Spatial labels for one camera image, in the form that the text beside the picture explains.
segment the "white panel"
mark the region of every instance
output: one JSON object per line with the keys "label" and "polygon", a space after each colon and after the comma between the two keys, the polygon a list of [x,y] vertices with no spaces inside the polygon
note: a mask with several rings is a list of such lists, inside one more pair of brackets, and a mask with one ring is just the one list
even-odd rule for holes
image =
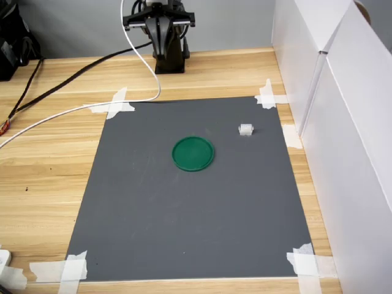
{"label": "white panel", "polygon": [[328,59],[391,207],[392,55],[354,4]]}
{"label": "white panel", "polygon": [[391,293],[392,214],[328,63],[303,144],[343,292]]}
{"label": "white panel", "polygon": [[318,51],[328,51],[328,42],[352,0],[295,0]]}
{"label": "white panel", "polygon": [[300,130],[319,51],[294,0],[276,0],[273,28],[277,62],[296,128]]}

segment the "wooden tabletop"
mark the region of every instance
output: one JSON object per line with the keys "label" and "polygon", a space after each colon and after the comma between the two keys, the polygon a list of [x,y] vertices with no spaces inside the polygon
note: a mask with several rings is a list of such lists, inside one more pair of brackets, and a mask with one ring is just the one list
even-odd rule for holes
{"label": "wooden tabletop", "polygon": [[[96,58],[46,60],[25,98],[56,86]],[[154,66],[154,60],[146,56]],[[0,120],[23,92],[36,66],[17,70],[0,83]],[[275,94],[285,94],[273,48],[193,53],[186,73],[160,75],[159,100],[242,97],[259,94],[271,79]],[[120,56],[82,76],[15,116],[0,142],[47,116],[83,104],[112,100],[127,87],[127,100],[153,97],[155,79],[135,56]],[[290,107],[277,105],[282,124],[293,124]],[[23,268],[23,292],[57,293],[58,285],[33,283],[30,262],[64,260],[105,113],[80,110],[46,122],[0,149],[0,244],[11,251],[11,266]],[[319,204],[303,149],[288,148],[315,253],[331,255]],[[337,279],[322,279],[323,293],[341,293]],[[186,281],[81,282],[79,293],[299,293],[295,278],[205,279]]]}

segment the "green lid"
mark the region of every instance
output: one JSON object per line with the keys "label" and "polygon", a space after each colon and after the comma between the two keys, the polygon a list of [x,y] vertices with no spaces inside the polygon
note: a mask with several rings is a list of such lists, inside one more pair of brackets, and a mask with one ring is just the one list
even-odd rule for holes
{"label": "green lid", "polygon": [[178,168],[197,172],[208,167],[214,159],[214,146],[200,137],[186,137],[177,142],[171,156]]}

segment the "masking tape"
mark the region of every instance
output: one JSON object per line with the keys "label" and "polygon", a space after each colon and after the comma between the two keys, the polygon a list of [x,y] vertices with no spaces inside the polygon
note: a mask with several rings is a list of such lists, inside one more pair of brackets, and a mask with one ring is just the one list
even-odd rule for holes
{"label": "masking tape", "polygon": [[255,98],[257,104],[262,104],[265,109],[276,107],[276,104],[288,103],[286,95],[274,95],[269,78],[267,78],[265,86],[260,88],[260,95],[256,95]]}
{"label": "masking tape", "polygon": [[87,251],[79,255],[68,255],[59,262],[32,262],[30,270],[37,276],[36,282],[60,282],[59,294],[75,294],[79,281],[87,278]]}
{"label": "masking tape", "polygon": [[284,124],[282,126],[282,130],[287,147],[303,149],[300,136],[298,136],[296,128],[293,124]]}
{"label": "masking tape", "polygon": [[[113,95],[112,101],[124,101],[127,94],[127,88],[119,90],[115,95]],[[135,107],[130,106],[129,103],[113,103],[108,105],[92,106],[89,109],[93,113],[105,113],[108,115],[106,119],[111,119],[116,116],[117,113],[121,111],[135,111]]]}
{"label": "masking tape", "polygon": [[314,255],[312,244],[304,244],[299,249],[287,253],[287,260],[298,275],[301,294],[322,294],[321,277],[337,278],[333,258]]}

